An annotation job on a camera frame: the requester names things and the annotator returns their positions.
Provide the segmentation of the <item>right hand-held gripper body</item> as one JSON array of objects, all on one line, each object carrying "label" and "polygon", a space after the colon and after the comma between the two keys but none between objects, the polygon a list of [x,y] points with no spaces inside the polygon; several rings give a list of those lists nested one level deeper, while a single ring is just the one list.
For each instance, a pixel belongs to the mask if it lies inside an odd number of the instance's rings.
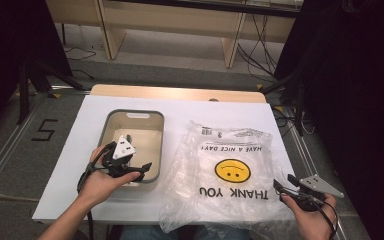
[{"label": "right hand-held gripper body", "polygon": [[314,212],[321,208],[325,202],[325,194],[330,194],[339,198],[345,195],[323,180],[319,175],[298,179],[301,186],[298,188],[298,194],[295,197],[298,206],[307,212]]}]

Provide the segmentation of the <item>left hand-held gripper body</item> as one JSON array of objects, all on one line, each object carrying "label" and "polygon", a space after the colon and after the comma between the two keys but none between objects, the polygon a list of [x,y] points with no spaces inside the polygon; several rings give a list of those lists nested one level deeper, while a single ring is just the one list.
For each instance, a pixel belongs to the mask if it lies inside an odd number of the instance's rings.
[{"label": "left hand-held gripper body", "polygon": [[129,161],[135,153],[136,149],[124,136],[121,136],[117,142],[111,142],[110,149],[104,154],[102,160],[106,173],[112,177],[121,177],[127,173],[139,171],[139,168],[129,166]]}]

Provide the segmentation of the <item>beige bin with grey rim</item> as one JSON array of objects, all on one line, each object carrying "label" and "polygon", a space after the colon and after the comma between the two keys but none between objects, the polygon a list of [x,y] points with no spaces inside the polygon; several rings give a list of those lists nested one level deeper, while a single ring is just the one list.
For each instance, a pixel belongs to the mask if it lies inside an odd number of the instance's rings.
[{"label": "beige bin with grey rim", "polygon": [[141,168],[152,163],[141,182],[122,186],[124,190],[152,190],[156,187],[161,169],[164,115],[158,111],[117,109],[105,121],[99,144],[108,145],[124,136],[136,149],[129,161],[130,167]]}]

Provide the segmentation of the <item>clear smiley plastic bag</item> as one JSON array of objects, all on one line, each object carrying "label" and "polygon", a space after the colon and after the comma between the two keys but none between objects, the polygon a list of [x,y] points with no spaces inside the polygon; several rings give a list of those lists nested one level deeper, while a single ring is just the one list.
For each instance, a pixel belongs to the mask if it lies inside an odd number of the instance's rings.
[{"label": "clear smiley plastic bag", "polygon": [[286,178],[272,153],[271,134],[191,121],[164,183],[160,226],[164,231],[192,223],[252,229],[290,220],[274,181]]}]

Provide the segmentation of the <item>person's right hand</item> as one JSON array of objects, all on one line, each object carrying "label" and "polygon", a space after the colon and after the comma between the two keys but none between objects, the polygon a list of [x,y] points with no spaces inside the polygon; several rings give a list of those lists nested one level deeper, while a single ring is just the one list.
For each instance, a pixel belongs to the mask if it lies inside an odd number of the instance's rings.
[{"label": "person's right hand", "polygon": [[293,212],[299,233],[304,240],[331,240],[331,235],[333,234],[332,226],[336,218],[336,199],[332,195],[325,195],[325,203],[322,206],[323,213],[303,211],[286,194],[281,194],[281,198]]}]

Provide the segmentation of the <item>person's left hand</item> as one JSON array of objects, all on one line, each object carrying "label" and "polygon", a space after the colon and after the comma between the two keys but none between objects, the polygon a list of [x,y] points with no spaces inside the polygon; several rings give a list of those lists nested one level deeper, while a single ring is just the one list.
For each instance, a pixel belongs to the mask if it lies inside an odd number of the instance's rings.
[{"label": "person's left hand", "polygon": [[75,202],[91,209],[102,203],[120,186],[136,180],[140,173],[135,171],[113,178],[101,170],[94,171],[85,181]]}]

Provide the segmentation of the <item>light wooden table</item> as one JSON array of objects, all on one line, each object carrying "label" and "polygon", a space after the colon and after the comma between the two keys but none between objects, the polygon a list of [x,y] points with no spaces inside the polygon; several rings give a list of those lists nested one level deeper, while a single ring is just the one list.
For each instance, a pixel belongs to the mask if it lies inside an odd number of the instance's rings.
[{"label": "light wooden table", "polygon": [[260,92],[96,84],[91,95],[241,103],[265,103]]}]

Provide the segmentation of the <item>black metal stand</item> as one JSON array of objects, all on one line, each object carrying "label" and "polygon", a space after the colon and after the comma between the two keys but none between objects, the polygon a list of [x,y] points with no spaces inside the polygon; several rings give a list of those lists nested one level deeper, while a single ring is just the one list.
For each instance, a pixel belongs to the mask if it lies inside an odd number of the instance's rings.
[{"label": "black metal stand", "polygon": [[275,90],[285,88],[285,92],[281,97],[282,102],[295,101],[295,116],[294,125],[298,134],[303,136],[302,118],[303,118],[303,95],[304,95],[304,84],[302,83],[302,77],[298,73],[291,73],[285,78],[279,80],[275,84],[262,88],[260,92],[263,95],[267,95]]}]

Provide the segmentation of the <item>black curtain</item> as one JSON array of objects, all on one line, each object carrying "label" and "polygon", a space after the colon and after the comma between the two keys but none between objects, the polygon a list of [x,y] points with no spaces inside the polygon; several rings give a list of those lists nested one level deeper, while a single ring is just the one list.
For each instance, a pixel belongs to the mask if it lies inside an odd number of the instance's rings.
[{"label": "black curtain", "polygon": [[371,240],[384,240],[384,0],[303,0],[276,76],[308,53],[304,91],[330,160]]},{"label": "black curtain", "polygon": [[30,59],[72,74],[46,1],[0,0],[0,111]]}]

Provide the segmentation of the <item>black tripod stand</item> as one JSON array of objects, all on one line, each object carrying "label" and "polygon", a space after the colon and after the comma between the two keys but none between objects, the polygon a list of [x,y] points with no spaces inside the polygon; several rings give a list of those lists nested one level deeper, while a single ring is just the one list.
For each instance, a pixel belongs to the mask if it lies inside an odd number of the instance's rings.
[{"label": "black tripod stand", "polygon": [[47,75],[56,77],[76,90],[89,91],[89,88],[75,81],[73,77],[64,74],[43,61],[28,60],[23,62],[19,67],[20,111],[18,124],[21,124],[30,112],[28,82],[31,82],[39,93],[48,93],[51,90],[51,85],[47,80]]}]

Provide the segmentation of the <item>light wooden desk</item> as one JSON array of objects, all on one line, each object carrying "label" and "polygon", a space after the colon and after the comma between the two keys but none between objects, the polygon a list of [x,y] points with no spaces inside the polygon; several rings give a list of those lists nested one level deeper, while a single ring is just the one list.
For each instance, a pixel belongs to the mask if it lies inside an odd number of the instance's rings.
[{"label": "light wooden desk", "polygon": [[235,13],[111,0],[45,0],[56,23],[101,29],[109,59],[115,59],[128,30],[219,37],[225,66],[233,66],[241,39],[256,40],[258,31],[269,42],[284,43],[294,20],[267,13]]}]

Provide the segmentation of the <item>metal floor rail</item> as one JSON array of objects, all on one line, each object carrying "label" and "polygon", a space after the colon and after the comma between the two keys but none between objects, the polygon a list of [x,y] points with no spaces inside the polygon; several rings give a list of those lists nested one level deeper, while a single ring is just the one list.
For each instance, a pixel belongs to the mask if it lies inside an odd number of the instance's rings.
[{"label": "metal floor rail", "polygon": [[[298,180],[303,179],[304,177],[313,178],[315,175],[318,175],[319,172],[316,168],[304,137],[299,134],[298,128],[301,127],[301,121],[298,121],[297,123],[292,122],[292,119],[296,117],[292,107],[284,107],[284,114],[288,118],[288,130],[294,141],[294,146],[299,153],[299,159],[302,165],[301,170],[295,170],[296,177]],[[339,215],[336,215],[333,228],[335,230],[335,236],[333,237],[333,240],[349,240],[344,233]]]},{"label": "metal floor rail", "polygon": [[36,95],[32,99],[32,104],[28,108],[29,113],[20,124],[16,125],[15,129],[6,140],[4,146],[0,150],[0,174],[21,142],[25,133],[33,123],[33,120],[36,118],[37,112],[48,98],[49,94],[41,93]]}]

